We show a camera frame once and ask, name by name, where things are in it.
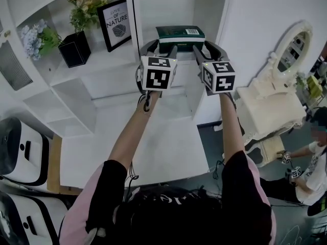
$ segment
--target green book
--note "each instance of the green book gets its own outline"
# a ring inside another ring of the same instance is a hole
[[[194,45],[202,50],[205,34],[197,26],[167,26],[156,29],[160,53],[168,53],[174,45],[177,45],[179,52],[191,52]]]

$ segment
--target black sleeve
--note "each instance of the black sleeve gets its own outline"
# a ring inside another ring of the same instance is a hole
[[[271,207],[263,202],[243,151],[235,153],[226,163],[222,180],[224,232],[230,241],[269,244]]]
[[[123,200],[126,168],[114,160],[105,161],[91,200],[86,232],[94,228],[110,228],[112,214]]]

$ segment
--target black vase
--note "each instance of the black vase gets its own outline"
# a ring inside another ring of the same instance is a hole
[[[58,48],[69,68],[86,64],[91,54],[84,31],[68,35]]]

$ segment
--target picture frame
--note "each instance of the picture frame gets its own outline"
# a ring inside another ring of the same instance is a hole
[[[97,11],[108,52],[132,38],[126,0],[109,3]]]

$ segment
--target dark floor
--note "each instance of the dark floor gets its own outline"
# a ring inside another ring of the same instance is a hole
[[[217,159],[222,160],[223,143],[222,143],[222,131],[215,132],[213,127],[207,127],[199,129],[201,140],[204,146],[204,151],[207,157],[209,168],[214,170]],[[294,151],[304,145],[312,142],[310,136],[310,124],[305,124],[301,129],[294,130],[291,134],[285,133],[282,135],[282,141],[285,149]],[[259,149],[250,153],[250,157],[253,160],[260,159]],[[297,158],[293,161],[294,166],[300,166],[302,170],[305,170],[310,161],[310,157]],[[284,177],[286,168],[289,165],[283,165],[280,161],[274,161],[259,169],[261,177],[267,180],[276,180]],[[213,179],[213,173],[207,173],[201,176],[184,179],[169,183],[173,186],[179,186],[186,189],[199,188],[204,185],[205,189],[212,193],[221,193],[222,181]],[[317,226],[323,225],[327,222],[327,217],[321,216],[320,218],[311,218],[307,216],[307,207],[276,207],[276,206],[293,206],[286,202],[269,199],[271,205],[274,205],[273,211],[277,221],[277,236],[276,243],[304,245],[312,244],[313,240],[310,238],[312,231]]]

